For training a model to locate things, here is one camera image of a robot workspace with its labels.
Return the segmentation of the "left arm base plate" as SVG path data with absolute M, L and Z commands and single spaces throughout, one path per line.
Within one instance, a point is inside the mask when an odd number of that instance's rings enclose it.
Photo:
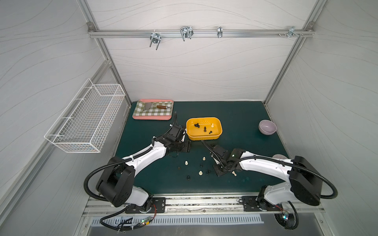
M 142 206 L 130 204 L 125 213 L 143 214 L 143 213 L 164 213 L 165 212 L 165 197 L 152 197 Z

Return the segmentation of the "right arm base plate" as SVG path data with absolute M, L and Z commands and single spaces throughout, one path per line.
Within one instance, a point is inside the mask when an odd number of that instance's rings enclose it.
M 238 203 L 243 207 L 244 212 L 281 212 L 283 209 L 282 204 L 272 205 L 265 201 L 258 202 L 257 198 L 257 196 L 242 196 L 238 199 Z

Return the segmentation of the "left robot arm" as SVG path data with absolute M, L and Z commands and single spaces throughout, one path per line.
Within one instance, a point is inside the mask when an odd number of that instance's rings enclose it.
M 149 210 L 152 194 L 134 186 L 134 179 L 143 169 L 171 152 L 189 152 L 190 141 L 185 135 L 185 128 L 172 124 L 166 133 L 153 137 L 143 150 L 123 158 L 111 158 L 110 166 L 103 170 L 96 184 L 96 191 L 115 207 L 132 204 Z

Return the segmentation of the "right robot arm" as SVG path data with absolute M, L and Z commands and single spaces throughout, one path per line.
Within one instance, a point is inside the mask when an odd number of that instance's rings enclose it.
M 282 183 L 261 188 L 255 202 L 262 210 L 288 201 L 301 201 L 310 206 L 321 203 L 322 180 L 302 157 L 279 159 L 239 148 L 230 152 L 219 145 L 208 150 L 215 160 L 213 167 L 218 177 L 235 171 L 253 171 L 282 180 Z

